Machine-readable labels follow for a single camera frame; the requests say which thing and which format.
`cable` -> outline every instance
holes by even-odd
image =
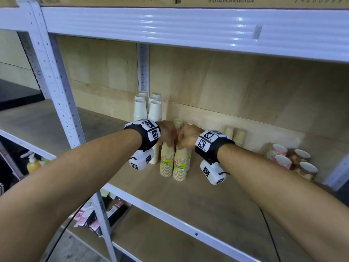
[[[268,222],[267,222],[267,219],[265,218],[264,212],[262,211],[262,209],[261,209],[261,208],[259,208],[259,209],[260,209],[260,211],[261,211],[261,213],[262,213],[262,215],[263,215],[265,224],[267,225],[267,228],[268,228],[268,232],[269,232],[269,234],[270,234],[270,237],[272,238],[272,242],[273,242],[273,246],[274,246],[274,249],[275,249],[275,252],[276,252],[276,255],[277,255],[277,259],[279,260],[279,262],[281,262],[281,258],[280,258],[279,252],[277,251],[276,244],[275,244],[275,241],[274,241],[272,232],[271,232],[271,230],[270,230],[270,228],[269,228],[269,224],[268,224]]]
[[[81,205],[81,207],[74,213],[74,215],[72,216],[72,218],[68,221],[67,225],[64,227],[63,232],[61,232],[61,234],[59,235],[58,239],[56,240],[54,246],[52,247],[50,253],[48,254],[48,256],[45,259],[45,262],[48,262],[48,260],[50,259],[50,256],[52,255],[54,249],[56,248],[59,240],[61,240],[62,235],[64,234],[64,232],[66,231],[66,229],[68,228],[69,224],[72,222],[72,220],[75,218],[75,216],[77,215],[77,213],[81,210],[81,208],[86,204],[86,202],[88,202],[90,200],[90,197]]]

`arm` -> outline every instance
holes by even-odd
[[[177,148],[194,149],[204,130],[186,125]],[[233,144],[220,147],[220,163],[316,261],[349,257],[349,208],[290,170]]]
[[[159,141],[173,145],[173,123],[158,125]],[[90,141],[44,165],[1,196],[3,261],[39,261],[64,220],[105,185],[141,144],[141,135],[132,129]]]

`shelving unit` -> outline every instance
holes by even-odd
[[[52,8],[31,0],[19,6],[0,8],[0,29],[28,32],[25,50],[35,54],[30,55],[34,74],[50,97],[0,111],[0,135],[48,159],[125,124],[75,106],[54,34],[349,62],[349,11]],[[137,46],[139,59],[149,53],[143,45]],[[149,66],[144,58],[139,77],[149,77],[149,68],[141,68]],[[149,91],[149,84],[139,84],[139,89]],[[347,161],[343,159],[327,184],[337,188],[348,180]],[[98,205],[100,194],[94,195],[103,234],[111,235],[104,237],[106,245],[93,232],[72,225],[68,231],[113,262],[114,247],[144,262],[277,261],[260,209],[232,178],[219,189],[211,186],[199,163],[193,156],[182,183],[160,176],[158,164],[136,172],[126,163],[104,186],[134,205],[113,232],[104,206]],[[273,224],[271,230],[285,257],[309,261],[280,227]]]

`wristband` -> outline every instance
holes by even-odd
[[[235,144],[231,139],[219,131],[204,131],[195,143],[195,152],[204,158],[209,164],[219,162],[218,149],[226,143]]]
[[[142,136],[142,145],[138,150],[151,149],[159,140],[160,127],[150,119],[140,119],[134,122],[127,123],[124,130],[132,128],[139,132]]]

